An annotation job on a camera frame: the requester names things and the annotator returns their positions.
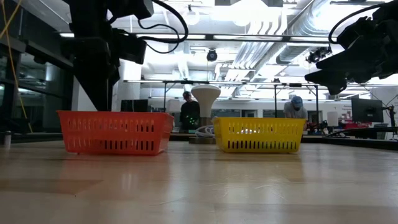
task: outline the computer monitor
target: computer monitor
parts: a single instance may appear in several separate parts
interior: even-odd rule
[[[133,100],[134,112],[148,112],[148,100]]]
[[[380,100],[351,99],[351,106],[355,122],[384,122]]]
[[[122,100],[121,111],[148,112],[148,100]]]

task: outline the red object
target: red object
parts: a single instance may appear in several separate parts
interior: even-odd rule
[[[370,123],[353,123],[352,121],[348,121],[345,124],[345,129],[368,128],[371,125],[372,125],[372,122],[370,122]]]
[[[155,156],[167,149],[166,113],[58,111],[68,152]]]

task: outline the dark shirt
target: dark shirt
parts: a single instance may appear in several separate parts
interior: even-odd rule
[[[186,102],[181,106],[180,122],[182,129],[196,129],[200,118],[200,107],[196,101]]]

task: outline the desk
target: desk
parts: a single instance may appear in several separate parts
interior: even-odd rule
[[[302,144],[225,154],[170,142],[156,157],[67,154],[62,142],[0,149],[2,223],[398,223],[398,154]]]

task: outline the glass wall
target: glass wall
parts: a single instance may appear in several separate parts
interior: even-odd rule
[[[4,85],[0,84],[0,106],[2,106],[2,99],[4,97]]]
[[[0,56],[0,78],[6,77],[7,58]]]
[[[232,118],[240,118],[241,110],[229,110],[229,109],[212,109],[211,117],[232,117]]]
[[[16,132],[29,133],[30,124],[34,133],[59,133],[57,110],[71,109],[73,75],[33,55],[23,53],[20,56],[21,61],[16,65],[19,87],[15,94],[12,90],[4,91],[15,89],[15,80],[8,74],[12,71],[7,64],[9,58],[0,58],[2,110],[5,109],[7,117],[21,127]]]

